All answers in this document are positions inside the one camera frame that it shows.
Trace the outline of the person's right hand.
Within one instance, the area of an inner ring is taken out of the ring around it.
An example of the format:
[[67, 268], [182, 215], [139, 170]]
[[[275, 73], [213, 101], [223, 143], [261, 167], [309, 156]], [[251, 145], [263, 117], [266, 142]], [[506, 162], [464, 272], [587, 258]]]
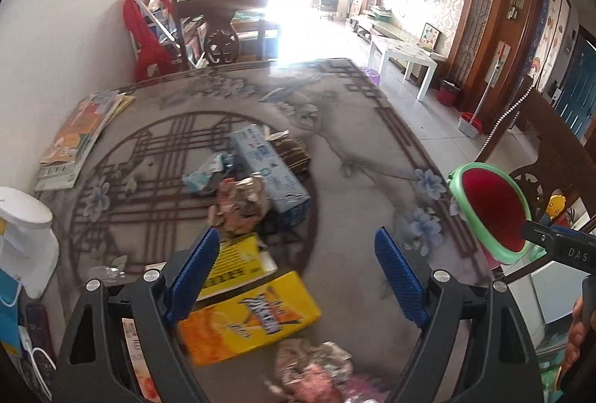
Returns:
[[558, 387], [566, 398], [587, 401], [595, 395], [595, 312], [588, 313], [580, 296], [572, 314]]

